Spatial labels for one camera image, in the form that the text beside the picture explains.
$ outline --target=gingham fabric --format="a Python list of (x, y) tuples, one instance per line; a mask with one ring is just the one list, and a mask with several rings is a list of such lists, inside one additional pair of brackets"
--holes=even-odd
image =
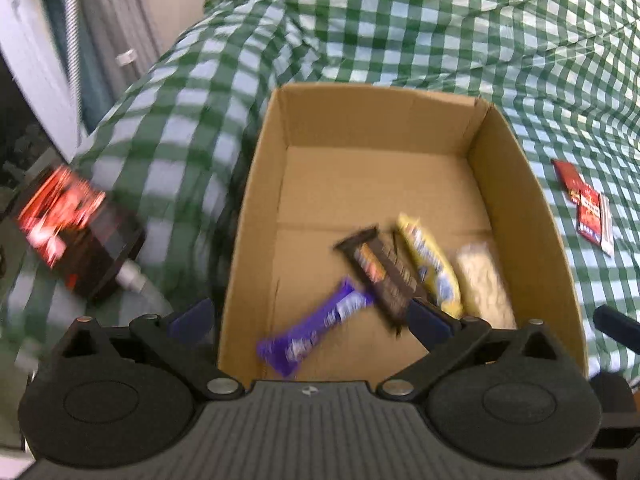
[[(590, 373), (638, 376), (640, 359), (591, 323), (605, 302), (635, 319), (640, 308), (635, 1), (208, 0), (206, 9), (76, 158), (82, 174), (145, 219), (138, 261), (174, 308), (204, 294), (221, 301), (274, 88), (339, 81), (479, 94), (511, 123), (556, 218), (583, 307)], [(551, 158), (574, 163), (608, 195), (613, 258), (576, 234), (575, 207)], [(2, 340), (14, 353), (26, 338), (28, 348), (48, 348), (85, 312), (125, 324), (148, 310), (129, 294), (84, 306), (28, 254), (2, 311)]]

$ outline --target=braided hose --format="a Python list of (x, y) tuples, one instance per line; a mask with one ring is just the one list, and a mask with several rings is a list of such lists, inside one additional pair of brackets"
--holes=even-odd
[(82, 95), (80, 88), (80, 36), (78, 29), (79, 0), (65, 0), (66, 71), (69, 78), (71, 105), (76, 117), (76, 147), (82, 142)]

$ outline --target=white door frame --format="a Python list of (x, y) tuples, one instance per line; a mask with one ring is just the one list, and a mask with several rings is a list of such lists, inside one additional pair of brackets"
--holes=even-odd
[(0, 52), (27, 103), (66, 161), (76, 118), (42, 0), (0, 0)]

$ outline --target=yellow candy bar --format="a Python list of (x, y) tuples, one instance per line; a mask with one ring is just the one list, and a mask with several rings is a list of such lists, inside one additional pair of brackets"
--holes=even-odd
[(398, 229), (414, 259), (420, 279), (436, 296), (438, 306), (451, 317), (462, 316), (458, 279), (431, 234), (418, 219), (404, 213), (398, 217)]

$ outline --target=gray ribbed panel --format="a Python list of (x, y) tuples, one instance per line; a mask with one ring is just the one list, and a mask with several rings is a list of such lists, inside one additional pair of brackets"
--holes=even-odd
[[(303, 391), (314, 386), (311, 396)], [(444, 446), (417, 409), (364, 383), (258, 382), (206, 407), (189, 434), (136, 465), (77, 471), (38, 462), (24, 480), (595, 479), (579, 463), (540, 472), (477, 464)]]

